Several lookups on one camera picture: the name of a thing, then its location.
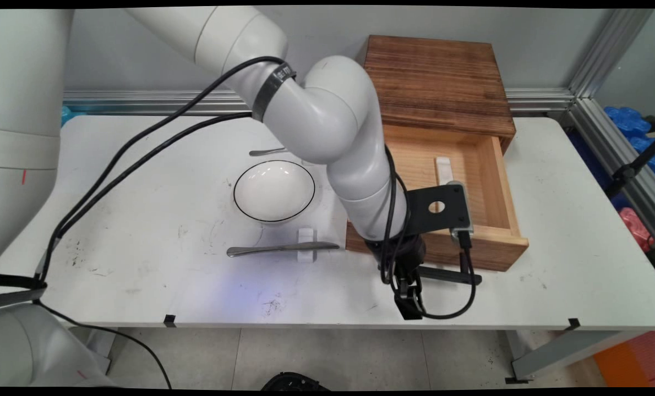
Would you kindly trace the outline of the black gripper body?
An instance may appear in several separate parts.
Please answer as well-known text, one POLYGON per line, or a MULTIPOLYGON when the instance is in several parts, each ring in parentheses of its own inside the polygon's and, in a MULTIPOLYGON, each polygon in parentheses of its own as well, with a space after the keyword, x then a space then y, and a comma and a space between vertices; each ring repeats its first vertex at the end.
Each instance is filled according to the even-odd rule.
POLYGON ((366 240, 366 246, 377 260, 381 276, 413 276, 425 260, 426 247, 421 235, 366 240))

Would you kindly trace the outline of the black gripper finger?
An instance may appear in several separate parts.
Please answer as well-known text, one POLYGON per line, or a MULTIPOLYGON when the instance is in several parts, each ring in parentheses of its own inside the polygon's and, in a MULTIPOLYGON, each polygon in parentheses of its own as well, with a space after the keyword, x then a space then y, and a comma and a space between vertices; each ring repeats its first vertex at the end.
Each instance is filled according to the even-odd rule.
POLYGON ((425 308, 423 304, 423 298, 422 298, 422 280, 421 276, 419 274, 414 274, 413 275, 414 279, 414 309, 418 311, 417 314, 413 314, 415 320, 421 320, 424 317, 425 314, 425 308))
POLYGON ((408 277, 395 273, 395 304, 403 320, 417 319, 415 302, 414 287, 409 283, 408 277))

